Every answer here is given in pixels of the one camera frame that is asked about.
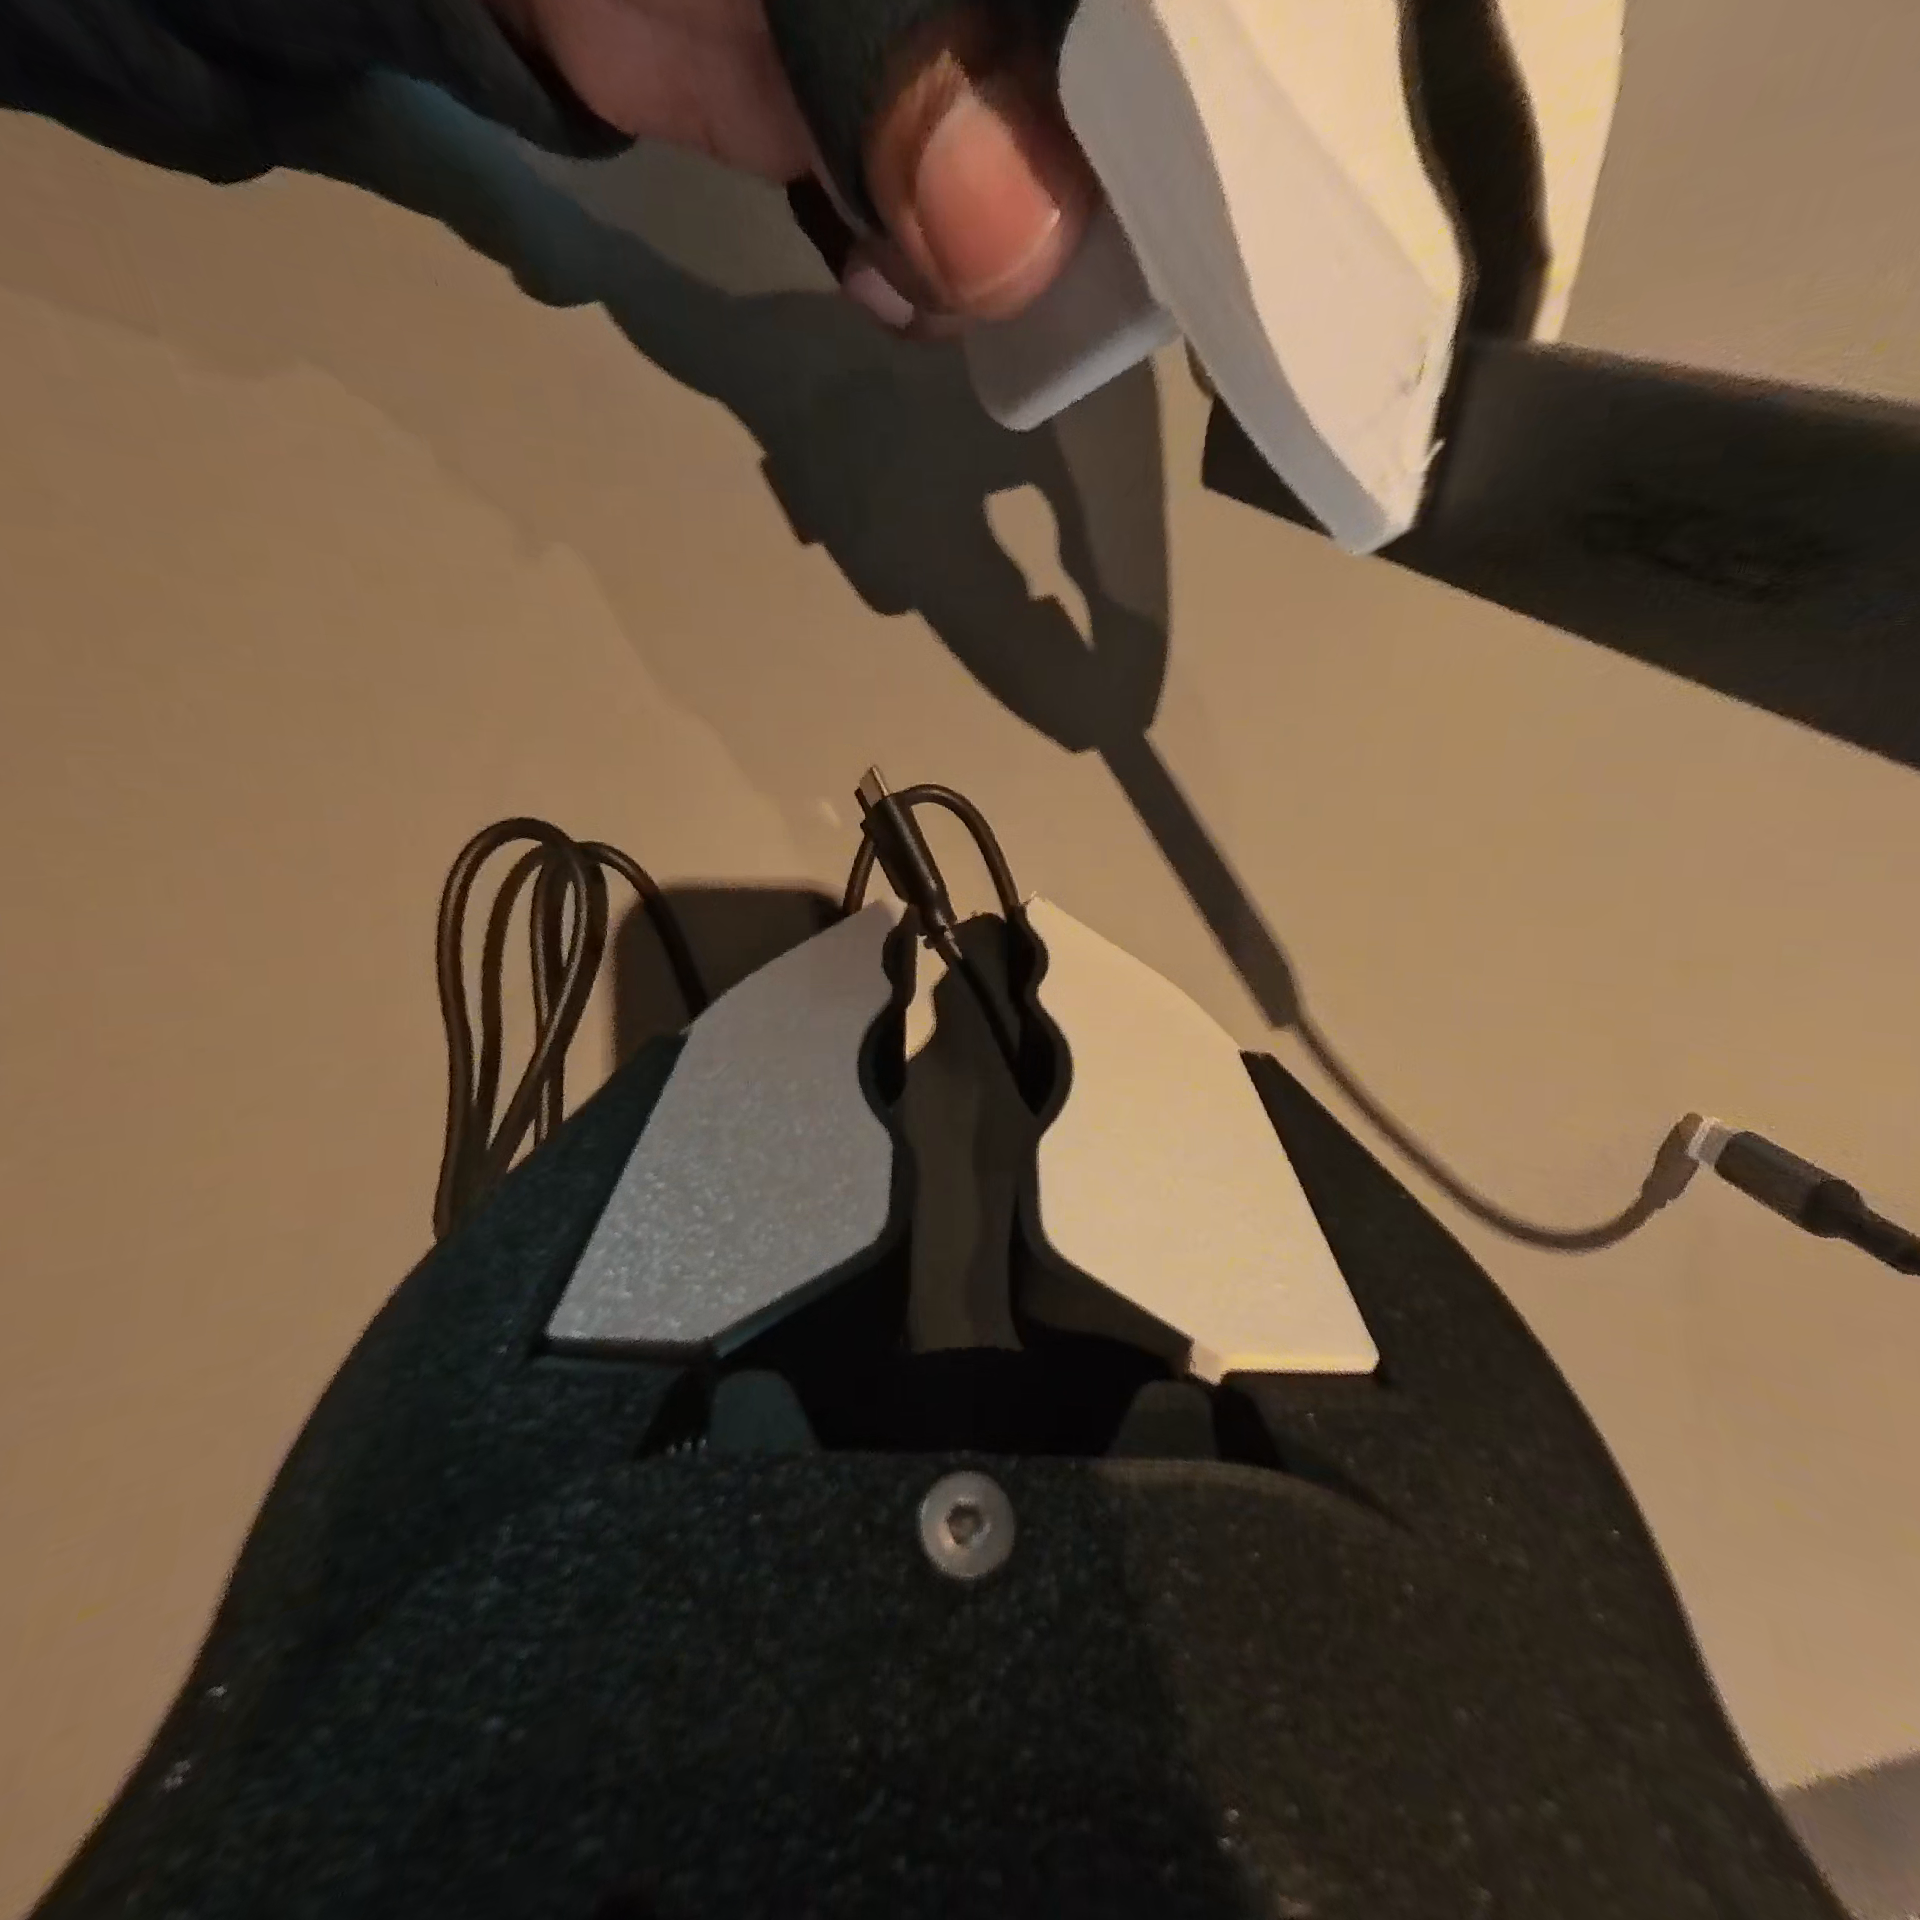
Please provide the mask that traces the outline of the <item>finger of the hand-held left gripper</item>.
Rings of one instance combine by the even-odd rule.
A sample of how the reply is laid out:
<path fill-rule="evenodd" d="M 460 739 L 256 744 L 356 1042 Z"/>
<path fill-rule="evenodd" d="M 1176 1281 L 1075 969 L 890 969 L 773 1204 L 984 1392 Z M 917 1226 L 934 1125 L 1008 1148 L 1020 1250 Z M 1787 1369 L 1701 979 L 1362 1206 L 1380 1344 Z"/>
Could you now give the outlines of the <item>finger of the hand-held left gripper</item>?
<path fill-rule="evenodd" d="M 1610 153 L 1622 3 L 1403 3 L 1414 145 L 1461 258 L 1470 338 L 1561 338 Z"/>
<path fill-rule="evenodd" d="M 1034 431 L 1182 340 L 1332 542 L 1400 540 L 1464 301 L 1401 26 L 1389 3 L 1075 5 L 1057 84 L 1100 201 L 1047 292 L 967 335 L 987 416 Z"/>

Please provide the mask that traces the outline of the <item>grey usb hub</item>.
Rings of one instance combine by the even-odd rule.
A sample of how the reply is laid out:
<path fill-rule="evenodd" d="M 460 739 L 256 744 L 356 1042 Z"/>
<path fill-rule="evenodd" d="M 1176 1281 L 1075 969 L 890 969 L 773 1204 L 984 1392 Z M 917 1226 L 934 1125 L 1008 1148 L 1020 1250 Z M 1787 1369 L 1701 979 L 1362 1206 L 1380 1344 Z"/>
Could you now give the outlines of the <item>grey usb hub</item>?
<path fill-rule="evenodd" d="M 1479 345 L 1432 503 L 1374 560 L 1916 772 L 1916 403 L 1578 348 Z M 1587 1256 L 1710 1171 L 1803 1236 L 1916 1274 L 1916 1231 L 1756 1133 L 1682 1118 L 1636 1196 L 1581 1226 L 1477 1192 L 1366 1088 L 1209 831 L 1162 775 L 1163 864 L 1261 1021 L 1375 1141 L 1501 1241 Z"/>

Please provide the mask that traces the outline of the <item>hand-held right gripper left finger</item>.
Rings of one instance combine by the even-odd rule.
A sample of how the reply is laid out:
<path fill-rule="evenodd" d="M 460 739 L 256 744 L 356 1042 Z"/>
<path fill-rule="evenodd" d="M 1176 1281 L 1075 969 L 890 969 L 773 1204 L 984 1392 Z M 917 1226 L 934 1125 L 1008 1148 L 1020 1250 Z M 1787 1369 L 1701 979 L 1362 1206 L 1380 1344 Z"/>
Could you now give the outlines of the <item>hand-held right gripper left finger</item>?
<path fill-rule="evenodd" d="M 899 1134 L 911 922 L 872 902 L 683 1033 L 541 1331 L 565 1362 L 779 1381 L 825 1445 L 884 1426 L 915 1171 Z"/>

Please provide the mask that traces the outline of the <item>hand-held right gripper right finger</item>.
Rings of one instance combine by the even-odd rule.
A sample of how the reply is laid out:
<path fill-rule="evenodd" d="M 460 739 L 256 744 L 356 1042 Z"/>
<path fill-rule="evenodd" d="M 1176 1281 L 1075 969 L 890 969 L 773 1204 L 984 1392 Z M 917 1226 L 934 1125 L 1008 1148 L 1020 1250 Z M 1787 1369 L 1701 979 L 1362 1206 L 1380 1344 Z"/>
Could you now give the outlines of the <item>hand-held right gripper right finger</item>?
<path fill-rule="evenodd" d="M 1020 1342 L 1113 1383 L 1375 1385 L 1380 1344 L 1230 1030 L 1044 897 L 1010 948 L 1034 1111 Z"/>

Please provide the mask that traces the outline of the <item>person's left hand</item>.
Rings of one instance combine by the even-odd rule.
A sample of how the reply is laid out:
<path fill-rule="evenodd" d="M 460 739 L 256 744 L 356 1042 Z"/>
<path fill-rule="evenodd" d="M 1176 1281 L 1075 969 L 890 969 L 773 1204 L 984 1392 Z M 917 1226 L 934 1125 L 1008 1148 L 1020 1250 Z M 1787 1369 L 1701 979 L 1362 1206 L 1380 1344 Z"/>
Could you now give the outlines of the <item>person's left hand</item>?
<path fill-rule="evenodd" d="M 827 83 L 815 40 L 873 10 L 488 6 L 599 128 L 793 188 L 840 290 L 885 329 L 1006 323 L 1062 277 L 1097 203 L 1044 36 L 1018 5 L 907 5 Z"/>

